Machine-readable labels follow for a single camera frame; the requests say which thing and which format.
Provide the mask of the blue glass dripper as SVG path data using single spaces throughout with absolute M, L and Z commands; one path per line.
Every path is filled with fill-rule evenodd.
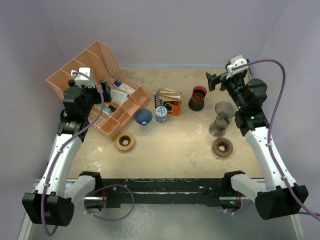
M 147 108 L 140 108 L 135 112 L 133 118 L 138 124 L 146 126 L 152 120 L 153 114 Z

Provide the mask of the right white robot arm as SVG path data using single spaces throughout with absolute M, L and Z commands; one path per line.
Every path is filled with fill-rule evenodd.
M 262 109 L 267 99 L 267 85 L 258 78 L 245 83 L 245 72 L 230 78 L 227 73 L 205 75 L 209 91 L 220 84 L 220 90 L 227 91 L 237 106 L 236 126 L 252 148 L 264 177 L 264 182 L 260 183 L 242 171 L 225 173 L 223 192 L 228 196 L 237 192 L 245 195 L 264 220 L 297 214 L 309 192 L 305 185 L 297 184 L 274 144 L 271 125 Z

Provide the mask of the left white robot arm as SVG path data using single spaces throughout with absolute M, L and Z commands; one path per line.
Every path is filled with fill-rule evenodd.
M 87 194 L 98 196 L 103 191 L 100 174 L 83 173 L 74 185 L 66 187 L 75 156 L 84 142 L 92 108 L 111 102 L 110 87 L 105 80 L 83 84 L 71 79 L 63 93 L 64 108 L 43 177 L 32 193 L 26 192 L 22 205 L 34 224 L 63 226 L 70 224 L 75 205 Z

